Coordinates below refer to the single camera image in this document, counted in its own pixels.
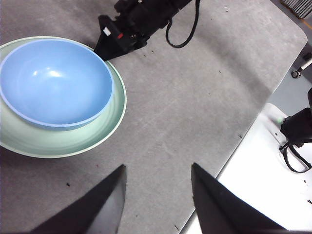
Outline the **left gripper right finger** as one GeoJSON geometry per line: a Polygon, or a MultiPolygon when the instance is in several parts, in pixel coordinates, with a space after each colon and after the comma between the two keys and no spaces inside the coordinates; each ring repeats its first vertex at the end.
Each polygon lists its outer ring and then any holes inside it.
{"type": "Polygon", "coordinates": [[[197,163],[191,166],[193,200],[204,234],[288,234],[235,196],[197,163]]]}

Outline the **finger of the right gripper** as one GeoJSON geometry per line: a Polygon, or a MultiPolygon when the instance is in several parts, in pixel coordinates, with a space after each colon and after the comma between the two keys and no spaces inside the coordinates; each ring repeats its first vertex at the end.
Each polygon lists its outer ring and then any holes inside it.
{"type": "Polygon", "coordinates": [[[147,41],[136,34],[113,33],[102,30],[94,52],[103,60],[114,59],[147,45],[147,41]]]}

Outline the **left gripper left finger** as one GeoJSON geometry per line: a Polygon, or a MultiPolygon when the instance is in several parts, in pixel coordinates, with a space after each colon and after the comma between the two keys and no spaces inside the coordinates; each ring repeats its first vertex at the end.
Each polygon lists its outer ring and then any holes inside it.
{"type": "Polygon", "coordinates": [[[124,209],[127,171],[121,164],[80,199],[46,220],[32,234],[116,234],[124,209]]]}

